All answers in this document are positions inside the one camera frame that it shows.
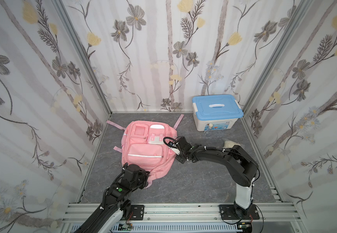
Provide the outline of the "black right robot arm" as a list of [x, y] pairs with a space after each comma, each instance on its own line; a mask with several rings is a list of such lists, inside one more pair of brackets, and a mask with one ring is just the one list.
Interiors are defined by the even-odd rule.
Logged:
[[225, 166], [236, 183], [235, 209], [247, 211], [251, 207], [253, 185], [260, 175], [259, 165], [241, 146], [219, 149], [191, 145], [183, 136], [176, 139], [166, 137], [164, 143], [176, 153], [176, 160], [182, 164], [186, 161], [208, 161]]

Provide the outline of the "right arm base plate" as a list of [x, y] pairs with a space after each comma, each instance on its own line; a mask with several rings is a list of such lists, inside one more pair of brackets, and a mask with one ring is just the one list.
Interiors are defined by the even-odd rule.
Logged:
[[251, 204], [249, 208], [243, 209], [237, 204], [221, 204], [219, 212], [222, 220], [259, 220], [260, 215], [256, 205]]

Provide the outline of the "pink backpack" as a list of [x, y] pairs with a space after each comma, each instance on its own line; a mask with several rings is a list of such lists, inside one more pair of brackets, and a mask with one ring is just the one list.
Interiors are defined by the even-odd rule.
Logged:
[[122, 127], [110, 120], [107, 124], [124, 131], [121, 147], [113, 149], [122, 154], [122, 163], [138, 165], [149, 171], [148, 187], [154, 180], [168, 174], [176, 153], [165, 143], [164, 138], [177, 137], [180, 122], [184, 118], [181, 114], [173, 127], [166, 123], [154, 121], [133, 121], [127, 127]]

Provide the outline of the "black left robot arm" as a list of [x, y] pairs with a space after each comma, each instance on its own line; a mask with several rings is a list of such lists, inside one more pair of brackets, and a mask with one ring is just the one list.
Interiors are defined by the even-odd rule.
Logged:
[[137, 189], [148, 186], [150, 173], [138, 165], [123, 165], [121, 173], [104, 190], [97, 209], [76, 230], [77, 233], [109, 233], [112, 227], [131, 209], [129, 197]]

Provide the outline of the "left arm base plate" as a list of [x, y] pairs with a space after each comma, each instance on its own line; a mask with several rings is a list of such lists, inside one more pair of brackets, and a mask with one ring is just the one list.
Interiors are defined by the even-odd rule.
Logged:
[[124, 209], [122, 220], [141, 221], [144, 218], [144, 214], [145, 214], [144, 205], [131, 205]]

